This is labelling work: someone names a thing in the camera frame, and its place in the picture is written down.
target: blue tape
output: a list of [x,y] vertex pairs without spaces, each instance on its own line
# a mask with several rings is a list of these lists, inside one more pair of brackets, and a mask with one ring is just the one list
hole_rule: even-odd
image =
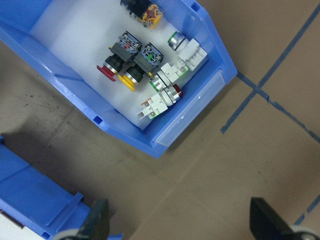
[[318,143],[320,143],[320,137],[316,135],[313,131],[309,130],[306,125],[304,125],[301,121],[299,121],[295,116],[293,116],[290,112],[288,112],[283,106],[281,106],[276,101],[269,100],[269,103],[274,106],[276,109],[278,109],[280,112],[287,115],[291,120],[293,120],[296,124],[298,124],[300,127],[302,127],[314,140],[316,140]]
[[302,213],[302,215],[298,218],[297,221],[295,221],[294,225],[300,225],[305,220],[305,214]]
[[320,195],[311,203],[311,205],[308,207],[308,214],[312,212],[313,209],[320,203]]
[[298,33],[295,35],[293,40],[290,42],[290,44],[286,47],[284,52],[280,55],[280,57],[275,61],[273,66],[270,68],[270,70],[264,75],[264,77],[261,79],[261,81],[258,84],[258,87],[262,88],[267,81],[271,78],[271,76],[275,73],[275,71],[278,69],[278,67],[281,65],[281,63],[286,59],[288,54],[292,51],[292,49],[296,46],[297,42],[301,39],[301,37],[305,34],[306,30],[310,27],[312,22],[315,20],[317,15],[320,12],[320,4],[315,8],[313,13],[310,15],[310,17],[307,19],[305,24],[302,26],[302,28],[298,31]]
[[228,119],[226,124],[220,129],[220,131],[224,134],[230,125],[239,117],[239,115],[242,113],[242,111],[246,108],[246,106],[249,104],[251,99],[254,98],[254,96],[257,93],[255,91],[252,91],[249,96],[246,97],[246,99],[241,103],[241,105],[237,108],[237,110],[232,114],[232,116]]
[[[237,77],[241,79],[244,83],[246,83],[248,86],[250,86],[253,89],[253,92],[249,94],[249,96],[246,97],[246,99],[241,103],[241,105],[237,108],[237,110],[232,114],[232,116],[228,119],[226,124],[220,129],[220,131],[224,134],[228,128],[231,126],[231,124],[239,117],[239,115],[242,113],[242,111],[247,107],[251,99],[258,93],[260,96],[262,96],[264,99],[266,99],[268,102],[270,102],[269,95],[267,95],[264,91],[261,90],[261,88],[266,84],[266,82],[271,78],[271,76],[275,73],[275,71],[278,69],[278,67],[281,65],[281,63],[285,60],[285,58],[288,56],[288,54],[292,51],[292,49],[296,46],[297,42],[301,39],[301,37],[304,35],[306,30],[309,28],[311,23],[315,20],[317,15],[320,12],[320,4],[315,8],[313,13],[310,15],[310,17],[307,19],[305,24],[302,26],[302,28],[298,31],[298,33],[295,35],[293,40],[290,42],[290,44],[286,47],[284,52],[280,55],[280,57],[275,61],[273,66],[270,68],[270,70],[265,74],[265,76],[261,79],[258,86],[256,86],[252,81],[250,81],[247,77],[245,77],[241,72],[238,71]],[[309,131],[304,124],[302,124],[300,121],[298,121],[294,116],[292,116],[290,113],[286,114],[291,119],[293,119],[295,122],[297,122],[300,126],[302,126],[314,139],[318,141],[318,136],[315,135],[312,131]]]
[[240,107],[234,112],[231,118],[228,120],[226,125],[221,128],[221,132],[224,134],[230,125],[236,120],[236,118],[240,115],[240,113],[245,109],[250,100],[256,95],[259,94],[263,99],[265,99],[270,105],[275,107],[280,112],[287,115],[291,120],[293,120],[296,124],[302,127],[313,139],[315,139],[318,143],[320,143],[320,137],[316,135],[313,131],[309,130],[306,125],[304,125],[301,121],[299,121],[295,116],[293,116],[290,112],[288,112],[280,103],[276,101],[271,101],[270,96],[263,91],[260,87],[255,85],[249,78],[247,78],[243,73],[238,70],[237,77],[247,84],[249,87],[253,89],[253,92],[244,100],[244,102],[240,105]]

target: electrical component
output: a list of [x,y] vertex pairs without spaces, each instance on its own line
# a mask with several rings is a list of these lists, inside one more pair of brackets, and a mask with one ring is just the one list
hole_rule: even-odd
[[145,28],[154,29],[163,17],[158,5],[152,4],[150,0],[121,0],[120,4]]
[[163,65],[151,79],[150,84],[157,92],[172,85],[189,70],[194,71],[208,55],[196,40],[189,41],[178,31],[170,37],[168,44],[179,60],[172,66],[169,63]]
[[118,78],[130,90],[135,91],[134,86],[142,81],[144,74],[152,77],[151,71],[158,67],[163,59],[162,53],[149,43],[135,57],[133,60],[135,64],[129,67],[123,76],[118,75]]
[[103,66],[96,66],[111,81],[115,82],[114,76],[123,68],[123,64],[130,63],[141,50],[142,44],[128,31],[119,36],[118,41],[109,47],[113,55],[109,56]]
[[137,114],[139,119],[143,119],[148,116],[150,119],[154,119],[156,116],[162,114],[168,109],[168,107],[175,104],[183,94],[181,89],[177,84],[165,88],[164,90],[158,92],[156,95],[149,98],[147,101],[143,102],[141,106],[144,109]]

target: brown floor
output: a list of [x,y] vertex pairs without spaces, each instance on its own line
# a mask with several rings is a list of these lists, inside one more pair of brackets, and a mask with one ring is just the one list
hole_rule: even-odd
[[[239,71],[258,84],[318,0],[199,0]],[[252,196],[320,232],[320,14],[225,134],[252,88],[235,78],[158,160],[100,131],[0,43],[5,145],[85,202],[108,198],[125,239],[253,239]],[[278,102],[305,125],[277,110]]]

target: blue plastic bin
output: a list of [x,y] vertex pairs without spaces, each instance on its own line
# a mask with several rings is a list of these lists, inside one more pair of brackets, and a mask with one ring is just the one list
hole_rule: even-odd
[[55,86],[101,130],[155,158],[160,157],[237,70],[209,14],[195,0],[154,0],[187,38],[196,39],[208,62],[183,88],[184,97],[145,130],[129,122],[70,67],[29,35],[50,0],[1,0],[0,39]]
[[[44,239],[79,229],[90,208],[2,145],[0,136],[0,209]],[[122,234],[108,240],[121,240]]]

